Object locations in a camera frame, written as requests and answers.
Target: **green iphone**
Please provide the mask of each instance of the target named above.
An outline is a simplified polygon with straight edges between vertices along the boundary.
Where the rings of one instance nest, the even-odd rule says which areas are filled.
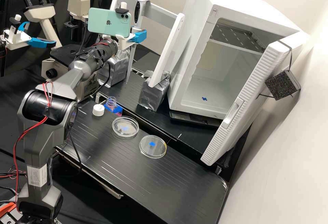
[[[127,38],[130,35],[131,15],[128,10],[116,9],[89,9],[88,30],[111,36],[122,35]]]

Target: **petri dish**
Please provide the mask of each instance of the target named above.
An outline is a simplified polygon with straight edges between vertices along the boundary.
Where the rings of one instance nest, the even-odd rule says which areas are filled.
[[[142,154],[150,158],[161,158],[166,153],[166,143],[160,137],[147,135],[139,143]]]
[[[120,116],[113,120],[112,128],[121,137],[133,137],[139,131],[138,122],[128,116]]]

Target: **black platform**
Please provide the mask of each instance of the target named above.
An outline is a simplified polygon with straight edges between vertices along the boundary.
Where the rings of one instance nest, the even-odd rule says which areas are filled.
[[[142,129],[131,139],[118,137],[111,124],[117,117],[105,110],[102,117],[92,115],[95,103],[82,103],[71,134],[83,165],[115,189],[131,197],[166,223],[216,223],[227,185],[170,147],[160,159],[140,153],[139,142],[147,132]],[[64,153],[75,162],[70,144]]]

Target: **white cap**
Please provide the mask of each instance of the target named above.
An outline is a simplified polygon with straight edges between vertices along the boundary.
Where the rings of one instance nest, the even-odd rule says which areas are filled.
[[[19,15],[19,14],[17,14],[17,15],[15,15],[15,20],[17,20],[17,21],[21,21],[21,16]]]
[[[95,104],[93,106],[92,113],[95,116],[102,116],[104,114],[104,111],[105,111],[105,107],[102,104]]]
[[[126,7],[127,7],[127,3],[126,2],[121,2],[120,8],[121,9],[126,9]]]

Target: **gray arm mount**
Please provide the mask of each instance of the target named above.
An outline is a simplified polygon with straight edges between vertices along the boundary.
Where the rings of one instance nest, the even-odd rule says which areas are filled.
[[[29,91],[22,100],[17,112],[21,131],[41,121],[44,116],[48,119],[24,136],[28,183],[17,199],[18,209],[23,213],[17,223],[39,223],[41,219],[40,223],[56,223],[63,196],[59,189],[50,184],[49,160],[54,147],[67,139],[74,124],[78,112],[74,89],[117,53],[116,41],[105,39],[101,42],[79,55],[69,65],[69,71],[53,82],[51,107],[47,107],[41,84]]]

